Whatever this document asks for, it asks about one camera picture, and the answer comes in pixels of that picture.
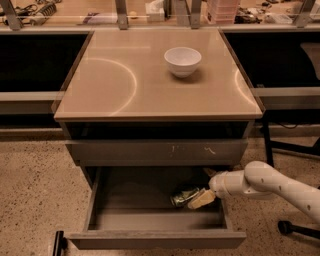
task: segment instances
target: cabinet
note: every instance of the cabinet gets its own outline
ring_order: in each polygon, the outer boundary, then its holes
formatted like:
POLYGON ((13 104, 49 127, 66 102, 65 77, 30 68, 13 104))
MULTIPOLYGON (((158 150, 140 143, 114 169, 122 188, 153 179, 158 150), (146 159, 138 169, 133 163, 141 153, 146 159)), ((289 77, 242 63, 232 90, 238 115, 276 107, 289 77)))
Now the cabinet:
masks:
POLYGON ((51 105, 80 59, 86 31, 0 32, 0 118, 6 127, 58 127, 51 105))
POLYGON ((203 167, 239 163, 263 115, 218 29, 96 30, 55 120, 92 188, 81 249, 233 248, 223 201, 192 211, 170 195, 181 184, 207 186, 203 167), (202 54, 178 79, 163 55, 185 46, 202 54))

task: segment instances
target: white bowl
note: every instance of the white bowl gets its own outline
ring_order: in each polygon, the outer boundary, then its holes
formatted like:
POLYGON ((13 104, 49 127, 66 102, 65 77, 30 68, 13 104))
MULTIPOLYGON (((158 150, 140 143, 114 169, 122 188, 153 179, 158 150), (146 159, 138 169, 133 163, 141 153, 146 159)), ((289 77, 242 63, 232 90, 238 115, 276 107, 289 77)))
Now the white bowl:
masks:
POLYGON ((164 58, 170 72, 183 78, 191 75, 197 69, 202 57, 195 49, 176 47, 166 51, 164 58))

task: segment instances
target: drawer front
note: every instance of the drawer front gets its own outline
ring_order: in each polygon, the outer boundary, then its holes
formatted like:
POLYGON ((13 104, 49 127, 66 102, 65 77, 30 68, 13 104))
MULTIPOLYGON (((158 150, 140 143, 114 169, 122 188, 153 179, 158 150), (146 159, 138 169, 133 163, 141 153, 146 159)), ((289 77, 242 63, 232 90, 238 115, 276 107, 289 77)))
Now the drawer front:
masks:
POLYGON ((244 232, 86 232, 67 236, 78 249, 232 249, 246 238, 244 232))
POLYGON ((246 149, 236 140, 72 140, 67 147, 81 166, 236 165, 246 149))

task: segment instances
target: table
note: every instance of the table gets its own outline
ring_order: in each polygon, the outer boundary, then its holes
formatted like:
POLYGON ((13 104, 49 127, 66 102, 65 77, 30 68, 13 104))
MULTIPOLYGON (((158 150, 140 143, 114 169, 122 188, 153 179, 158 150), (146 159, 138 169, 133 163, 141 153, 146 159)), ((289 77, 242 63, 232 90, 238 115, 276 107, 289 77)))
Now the table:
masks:
POLYGON ((95 30, 55 120, 92 188, 80 249, 234 248, 224 202, 199 211, 175 209, 179 184, 206 186, 204 166, 238 164, 259 100, 218 29, 95 30), (176 47, 202 54, 178 79, 163 55, 176 47))

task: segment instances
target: black panel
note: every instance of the black panel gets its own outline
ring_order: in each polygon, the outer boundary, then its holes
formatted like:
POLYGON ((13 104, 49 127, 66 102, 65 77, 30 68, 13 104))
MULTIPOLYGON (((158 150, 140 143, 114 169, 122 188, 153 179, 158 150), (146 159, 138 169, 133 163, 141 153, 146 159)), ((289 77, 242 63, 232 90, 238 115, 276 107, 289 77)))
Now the black panel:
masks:
POLYGON ((0 128, 59 128, 53 114, 1 115, 0 128))
POLYGON ((252 84, 320 86, 302 42, 320 43, 320 32, 225 33, 252 84))
POLYGON ((86 37, 0 35, 0 92, 59 91, 86 37))
POLYGON ((320 124, 319 109, 268 110, 264 118, 274 123, 290 123, 296 125, 320 124))

